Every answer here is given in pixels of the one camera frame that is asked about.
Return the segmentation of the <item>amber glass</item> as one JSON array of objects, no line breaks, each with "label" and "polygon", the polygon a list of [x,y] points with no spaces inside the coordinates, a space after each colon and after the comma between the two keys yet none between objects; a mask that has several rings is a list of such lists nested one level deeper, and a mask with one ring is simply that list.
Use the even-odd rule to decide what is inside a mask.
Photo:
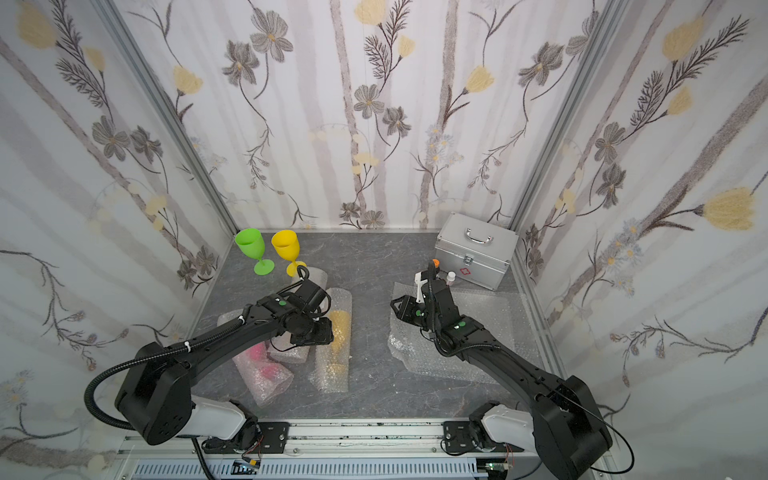
[{"label": "amber glass", "polygon": [[349,359],[352,328],[352,294],[330,288],[331,308],[327,314],[332,324],[333,341],[315,349],[312,384],[321,393],[345,393],[349,389]]}]

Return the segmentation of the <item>green plastic wine glass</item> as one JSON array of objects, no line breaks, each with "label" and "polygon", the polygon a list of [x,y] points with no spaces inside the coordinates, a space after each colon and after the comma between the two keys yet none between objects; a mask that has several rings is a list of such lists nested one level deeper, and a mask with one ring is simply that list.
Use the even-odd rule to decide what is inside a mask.
[{"label": "green plastic wine glass", "polygon": [[235,235],[235,244],[248,258],[256,261],[254,273],[259,276],[270,274],[274,269],[274,262],[264,258],[266,245],[262,233],[256,228],[246,228]]}]

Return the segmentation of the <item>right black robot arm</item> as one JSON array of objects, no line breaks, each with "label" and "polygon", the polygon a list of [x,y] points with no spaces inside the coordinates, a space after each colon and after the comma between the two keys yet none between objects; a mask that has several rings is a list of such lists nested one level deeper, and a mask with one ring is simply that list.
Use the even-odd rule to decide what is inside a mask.
[{"label": "right black robot arm", "polygon": [[493,442],[528,444],[558,479],[578,479],[589,470],[622,475],[634,469],[633,448],[628,449],[629,465],[620,470],[595,466],[614,437],[626,437],[604,420],[581,379],[562,379],[514,353],[481,322],[459,311],[444,280],[427,279],[420,291],[420,297],[402,295],[390,302],[395,317],[425,332],[441,356],[482,370],[528,408],[524,420],[500,414],[496,405],[484,412],[480,423]]}]

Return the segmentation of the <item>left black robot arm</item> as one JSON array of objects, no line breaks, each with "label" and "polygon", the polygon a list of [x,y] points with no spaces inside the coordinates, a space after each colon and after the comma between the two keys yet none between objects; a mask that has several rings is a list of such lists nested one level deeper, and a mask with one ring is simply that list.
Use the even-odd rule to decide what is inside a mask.
[{"label": "left black robot arm", "polygon": [[222,364],[283,334],[294,347],[332,343],[332,298],[306,267],[298,275],[297,282],[245,305],[212,330],[169,346],[149,343],[133,359],[104,370],[85,388],[86,409],[106,425],[137,432],[151,446],[188,438],[199,458],[283,453],[289,423],[260,423],[241,402],[206,399],[192,389]]}]

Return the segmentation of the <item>clear bubble wrap sheet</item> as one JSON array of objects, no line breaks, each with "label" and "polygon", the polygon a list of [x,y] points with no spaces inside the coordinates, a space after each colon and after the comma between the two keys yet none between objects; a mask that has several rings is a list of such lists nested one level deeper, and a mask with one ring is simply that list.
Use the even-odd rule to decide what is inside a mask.
[{"label": "clear bubble wrap sheet", "polygon": [[[467,288],[452,289],[452,296],[459,289]],[[442,357],[418,327],[398,320],[394,313],[390,315],[389,349],[411,373],[487,384],[494,382],[481,369],[457,357]]]},{"label": "clear bubble wrap sheet", "polygon": [[542,366],[524,295],[459,289],[453,296],[462,314],[482,323],[497,340],[523,359],[537,367]]}]

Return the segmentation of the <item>yellow glass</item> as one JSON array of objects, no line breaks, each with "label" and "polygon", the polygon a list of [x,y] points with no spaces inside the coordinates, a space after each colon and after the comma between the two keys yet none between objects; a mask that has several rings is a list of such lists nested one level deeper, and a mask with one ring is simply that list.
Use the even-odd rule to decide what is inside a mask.
[{"label": "yellow glass", "polygon": [[298,260],[300,253],[300,243],[297,234],[293,230],[281,230],[275,233],[271,238],[271,244],[277,255],[288,261],[286,274],[293,277],[297,274],[299,266],[305,266],[305,263]]}]

